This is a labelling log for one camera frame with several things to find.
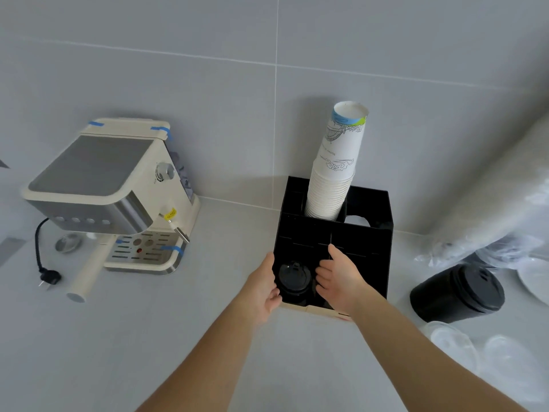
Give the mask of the person's right hand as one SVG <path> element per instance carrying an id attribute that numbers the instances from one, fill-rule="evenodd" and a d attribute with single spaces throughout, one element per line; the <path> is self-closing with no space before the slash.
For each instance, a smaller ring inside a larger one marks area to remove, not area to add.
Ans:
<path id="1" fill-rule="evenodd" d="M 375 295 L 375 290 L 348 256 L 344 266 L 334 266 L 331 257 L 320 260 L 315 272 L 317 293 L 335 311 L 351 318 L 360 311 L 368 297 Z"/>

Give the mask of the person's left hand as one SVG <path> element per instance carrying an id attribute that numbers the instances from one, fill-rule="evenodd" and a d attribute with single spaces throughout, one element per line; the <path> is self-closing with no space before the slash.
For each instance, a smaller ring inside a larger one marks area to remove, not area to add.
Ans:
<path id="1" fill-rule="evenodd" d="M 265 323 L 280 306 L 282 296 L 275 284 L 275 276 L 274 281 L 264 281 L 259 276 L 257 267 L 248 276 L 235 301 L 244 316 L 256 327 Z"/>

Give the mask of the black cup organizer box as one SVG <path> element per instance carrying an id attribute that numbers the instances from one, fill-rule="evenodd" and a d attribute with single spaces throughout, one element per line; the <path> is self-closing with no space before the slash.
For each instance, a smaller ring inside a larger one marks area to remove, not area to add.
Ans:
<path id="1" fill-rule="evenodd" d="M 334 311 L 317 293 L 315 269 L 320 260 L 330 258 L 328 246 L 333 244 L 350 258 L 364 280 L 386 298 L 394 229 L 389 195 L 387 191 L 352 186 L 337 219 L 328 221 L 305 215 L 308 186 L 308 179 L 288 177 L 272 270 L 277 284 L 281 264 L 291 261 L 305 264 L 312 274 L 311 293 L 304 305 L 289 304 L 282 299 L 281 306 L 350 320 L 349 316 Z"/>

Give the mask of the person's right forearm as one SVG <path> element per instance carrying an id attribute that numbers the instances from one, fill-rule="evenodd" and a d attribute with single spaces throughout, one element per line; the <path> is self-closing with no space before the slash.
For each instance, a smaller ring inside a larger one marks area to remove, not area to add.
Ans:
<path id="1" fill-rule="evenodd" d="M 369 285 L 347 312 L 408 412 L 527 412 L 451 359 Z"/>

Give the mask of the person's left forearm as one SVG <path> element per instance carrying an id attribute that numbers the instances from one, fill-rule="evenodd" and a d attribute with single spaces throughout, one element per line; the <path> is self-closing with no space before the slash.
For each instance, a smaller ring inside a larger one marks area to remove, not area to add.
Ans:
<path id="1" fill-rule="evenodd" d="M 135 412 L 227 412 L 256 329 L 234 298 Z"/>

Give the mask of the black cup lid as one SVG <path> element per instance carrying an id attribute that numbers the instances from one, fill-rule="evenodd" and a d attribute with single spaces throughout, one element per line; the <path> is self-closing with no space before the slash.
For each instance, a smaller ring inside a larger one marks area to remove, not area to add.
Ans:
<path id="1" fill-rule="evenodd" d="M 303 263 L 291 261 L 278 269 L 277 284 L 283 301 L 304 305 L 311 293 L 312 274 Z"/>

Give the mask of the stack of white paper cups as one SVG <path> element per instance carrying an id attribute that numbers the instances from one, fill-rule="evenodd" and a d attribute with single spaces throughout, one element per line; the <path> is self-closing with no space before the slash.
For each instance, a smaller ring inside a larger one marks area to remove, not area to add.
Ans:
<path id="1" fill-rule="evenodd" d="M 355 175 L 368 109 L 359 102 L 333 106 L 326 133 L 312 165 L 304 213 L 337 219 Z"/>

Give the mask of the black coffee cup with lid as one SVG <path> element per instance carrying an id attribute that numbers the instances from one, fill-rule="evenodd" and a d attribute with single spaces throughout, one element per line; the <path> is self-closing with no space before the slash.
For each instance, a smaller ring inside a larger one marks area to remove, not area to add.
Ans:
<path id="1" fill-rule="evenodd" d="M 493 273 L 463 263 L 417 285 L 409 300 L 423 321 L 450 324 L 498 312 L 506 299 L 503 286 Z"/>

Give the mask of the clear plastic lid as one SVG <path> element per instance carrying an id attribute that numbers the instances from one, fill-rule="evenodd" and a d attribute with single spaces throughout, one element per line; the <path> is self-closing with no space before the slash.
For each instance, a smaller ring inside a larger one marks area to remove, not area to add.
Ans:
<path id="1" fill-rule="evenodd" d="M 473 374 L 480 370 L 480 356 L 470 338 L 457 328 L 441 321 L 422 327 L 423 334 L 451 359 Z"/>
<path id="2" fill-rule="evenodd" d="M 479 376 L 512 400 L 523 405 L 549 401 L 549 381 L 539 361 L 517 340 L 494 335 L 479 355 Z"/>

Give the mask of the clear plastic sleeve of lids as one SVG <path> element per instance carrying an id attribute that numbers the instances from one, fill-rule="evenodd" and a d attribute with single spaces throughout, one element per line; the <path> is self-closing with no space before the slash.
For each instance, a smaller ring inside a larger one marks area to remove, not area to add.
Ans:
<path id="1" fill-rule="evenodd" d="M 415 261 L 446 269 L 549 206 L 549 112 L 493 162 L 427 234 Z"/>

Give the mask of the cream steel espresso machine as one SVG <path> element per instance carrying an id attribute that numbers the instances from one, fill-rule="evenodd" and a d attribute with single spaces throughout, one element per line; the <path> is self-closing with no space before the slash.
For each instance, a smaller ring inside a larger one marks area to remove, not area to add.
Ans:
<path id="1" fill-rule="evenodd" d="M 182 256 L 200 208 L 179 155 L 170 150 L 170 124 L 148 118 L 97 118 L 86 125 L 22 197 L 66 231 L 117 235 L 105 270 L 167 275 Z M 172 222 L 162 217 L 172 207 Z"/>

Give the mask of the round metal filter basket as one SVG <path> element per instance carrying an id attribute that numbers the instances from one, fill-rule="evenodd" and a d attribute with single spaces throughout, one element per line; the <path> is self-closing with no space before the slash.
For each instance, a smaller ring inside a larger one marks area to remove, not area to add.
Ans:
<path id="1" fill-rule="evenodd" d="M 58 239 L 54 245 L 54 249 L 60 254 L 69 254 L 79 249 L 82 242 L 82 235 L 78 233 L 69 233 Z"/>

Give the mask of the white plastic lid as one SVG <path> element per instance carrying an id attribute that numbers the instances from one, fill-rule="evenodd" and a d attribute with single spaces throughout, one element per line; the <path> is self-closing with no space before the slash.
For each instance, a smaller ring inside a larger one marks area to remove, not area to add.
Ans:
<path id="1" fill-rule="evenodd" d="M 525 288 L 537 300 L 549 306 L 549 261 L 526 257 L 518 262 L 517 273 Z"/>

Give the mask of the cream handled portafilter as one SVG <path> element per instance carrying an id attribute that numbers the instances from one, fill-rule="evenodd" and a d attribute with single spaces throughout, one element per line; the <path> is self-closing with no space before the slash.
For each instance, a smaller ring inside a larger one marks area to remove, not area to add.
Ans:
<path id="1" fill-rule="evenodd" d="M 91 255 L 83 264 L 66 293 L 71 301 L 75 303 L 86 302 L 88 294 L 96 283 L 116 240 L 117 235 L 98 235 Z"/>

